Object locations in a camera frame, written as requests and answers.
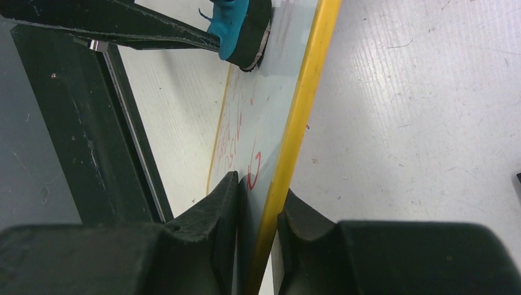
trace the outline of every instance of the blue object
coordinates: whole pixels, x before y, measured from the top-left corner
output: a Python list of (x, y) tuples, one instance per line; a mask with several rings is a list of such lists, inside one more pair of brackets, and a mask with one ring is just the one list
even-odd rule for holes
[(218, 36), (221, 40), (221, 48), (219, 49), (221, 60), (227, 60), (237, 46), (248, 5), (249, 0), (215, 0), (212, 18), (201, 14), (210, 21), (207, 32)]

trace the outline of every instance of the yellow frame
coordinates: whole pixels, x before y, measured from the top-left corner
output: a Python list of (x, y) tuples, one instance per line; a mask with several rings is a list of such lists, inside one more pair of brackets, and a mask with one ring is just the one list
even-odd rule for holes
[[(286, 195), (288, 194), (291, 177), (297, 163), (300, 145), (304, 138), (305, 126), (311, 113), (315, 92), (318, 87), (324, 62), (326, 61), (327, 50), (331, 42), (341, 3), (342, 0), (319, 0), (316, 6), (315, 17), (311, 25), (304, 59), (300, 67), (299, 78), (293, 94), (293, 101), (289, 109), (288, 120), (286, 121), (286, 128), (284, 129), (282, 144), (275, 165), (275, 172), (260, 219), (257, 243), (246, 277), (244, 294), (247, 295), (258, 294), (261, 288), (265, 266), (268, 262), (273, 239), (275, 238), (277, 215), (282, 211), (284, 202), (286, 201)], [(224, 90), (221, 116), (224, 110), (229, 82), (230, 71), (228, 71), (228, 78)], [(219, 132), (220, 127), (221, 117), (219, 117), (217, 132)], [(207, 193), (210, 185), (211, 168), (213, 166), (218, 136), (217, 134), (210, 163), (210, 171), (208, 173)]]

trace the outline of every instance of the black metal frame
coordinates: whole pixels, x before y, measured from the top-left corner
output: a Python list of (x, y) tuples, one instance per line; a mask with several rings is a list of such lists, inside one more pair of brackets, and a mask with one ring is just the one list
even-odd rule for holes
[(84, 224), (173, 219), (117, 47), (11, 30)]

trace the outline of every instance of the small whiteboard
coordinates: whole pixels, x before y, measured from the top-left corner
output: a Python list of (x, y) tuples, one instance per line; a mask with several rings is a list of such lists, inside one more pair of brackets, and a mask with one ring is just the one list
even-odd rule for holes
[(340, 0), (273, 4), (260, 67), (230, 67), (208, 177), (210, 191), (236, 170), (248, 192), (238, 234), (246, 294), (261, 285), (340, 9)]

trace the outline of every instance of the yellow edge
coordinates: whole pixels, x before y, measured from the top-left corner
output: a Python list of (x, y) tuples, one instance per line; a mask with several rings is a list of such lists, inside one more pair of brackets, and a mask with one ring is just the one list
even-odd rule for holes
[(326, 61), (327, 50), (341, 3), (342, 0), (319, 0), (316, 6), (308, 44), (289, 110), (288, 121), (284, 129), (275, 173), (273, 174), (260, 219), (257, 243), (248, 270), (248, 276), (246, 277), (244, 293), (246, 295), (258, 294), (261, 288), (264, 269), (275, 237), (276, 217), (282, 211), (286, 201), (291, 176), (297, 164), (300, 145), (306, 130), (305, 126), (311, 113), (315, 92), (324, 62)]
[(206, 194), (210, 192), (210, 178), (211, 170), (213, 168), (213, 161), (215, 159), (215, 151), (217, 149), (217, 140), (219, 140), (219, 130), (221, 129), (222, 112), (224, 111), (224, 105), (226, 104), (226, 93), (228, 92), (228, 86), (230, 85), (230, 77), (232, 75), (232, 65), (228, 67), (228, 77), (226, 78), (226, 85), (224, 86), (224, 96), (222, 97), (221, 113), (219, 115), (219, 123), (217, 123), (217, 132), (215, 134), (215, 140), (213, 143), (212, 159), (210, 160), (210, 170), (208, 171), (208, 179), (206, 180)]

